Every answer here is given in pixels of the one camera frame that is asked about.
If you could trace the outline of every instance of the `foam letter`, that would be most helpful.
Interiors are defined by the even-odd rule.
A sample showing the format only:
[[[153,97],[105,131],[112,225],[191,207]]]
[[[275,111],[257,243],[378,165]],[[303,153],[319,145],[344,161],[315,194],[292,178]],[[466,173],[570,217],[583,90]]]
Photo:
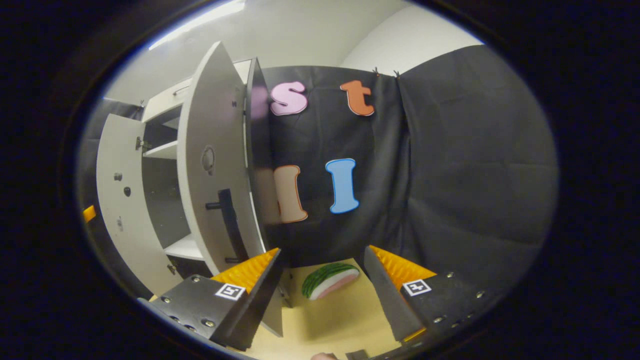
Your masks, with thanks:
[[[299,94],[305,91],[305,85],[296,81],[294,83],[282,83],[271,90],[271,111],[275,115],[297,114],[307,108],[307,98]]]
[[[284,165],[273,171],[280,205],[280,218],[285,224],[302,221],[308,217],[307,212],[302,210],[298,195],[299,174],[300,168],[296,165]]]
[[[356,115],[369,116],[373,114],[374,108],[364,102],[365,95],[371,95],[371,89],[362,86],[360,80],[349,81],[340,85],[340,90],[347,92],[347,103],[349,109]]]
[[[354,159],[331,160],[324,167],[333,178],[333,205],[329,210],[334,214],[346,213],[360,205],[353,197],[353,168],[355,167]]]

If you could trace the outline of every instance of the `ceiling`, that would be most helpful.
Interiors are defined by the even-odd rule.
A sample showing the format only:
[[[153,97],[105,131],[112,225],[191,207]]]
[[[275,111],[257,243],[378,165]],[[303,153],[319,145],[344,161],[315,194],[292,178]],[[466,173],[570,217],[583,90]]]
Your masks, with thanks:
[[[141,49],[106,96],[140,103],[190,77],[221,40],[234,61],[262,67],[338,66],[378,24],[410,6],[400,0],[246,0],[244,10],[202,24],[153,50]]]

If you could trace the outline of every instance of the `toy watermelon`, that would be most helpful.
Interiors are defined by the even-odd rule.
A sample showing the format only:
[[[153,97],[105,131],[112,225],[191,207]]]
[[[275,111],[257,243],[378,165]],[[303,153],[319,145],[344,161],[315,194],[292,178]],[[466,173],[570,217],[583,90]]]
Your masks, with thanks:
[[[416,263],[412,263],[401,256],[395,255],[373,245],[369,245],[369,247],[376,254],[380,263],[382,263],[382,266],[387,271],[387,274],[398,291],[400,291],[402,284],[405,282],[426,279],[436,275],[436,273],[431,270],[423,268]]]
[[[307,276],[302,284],[302,295],[310,300],[321,299],[347,283],[355,280],[360,271],[344,263],[325,265]]]
[[[212,277],[212,280],[224,282],[231,285],[242,286],[246,288],[247,293],[251,293],[251,289],[258,282],[260,276],[267,268],[273,256],[278,252],[278,248],[271,249],[264,254],[254,256],[247,261],[229,268],[220,274]]]

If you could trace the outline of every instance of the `yellow table surface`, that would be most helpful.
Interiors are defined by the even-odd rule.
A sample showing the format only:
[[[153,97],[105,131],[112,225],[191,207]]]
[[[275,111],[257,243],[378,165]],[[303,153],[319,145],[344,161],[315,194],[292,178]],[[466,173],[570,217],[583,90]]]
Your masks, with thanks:
[[[353,259],[341,261],[360,267]],[[382,310],[371,281],[362,273],[344,287],[318,300],[301,292],[308,274],[322,265],[291,269],[291,308],[282,309],[284,336],[279,338],[258,327],[245,355],[264,360],[309,360],[319,352],[345,353],[364,349],[371,356],[400,347]]]

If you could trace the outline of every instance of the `open cabinet door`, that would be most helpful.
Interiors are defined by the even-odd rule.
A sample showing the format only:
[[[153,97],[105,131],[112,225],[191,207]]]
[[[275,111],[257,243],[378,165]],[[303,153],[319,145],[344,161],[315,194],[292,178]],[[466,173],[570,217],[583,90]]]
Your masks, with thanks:
[[[180,113],[180,196],[191,234],[214,275],[265,252],[249,180],[245,94],[238,71],[216,42],[196,69]],[[263,325],[281,336],[282,304],[273,298],[264,315],[269,324]]]
[[[104,124],[96,163],[100,212],[111,241],[131,272],[154,294],[182,281],[173,274],[149,217],[142,186],[144,123],[110,114]]]

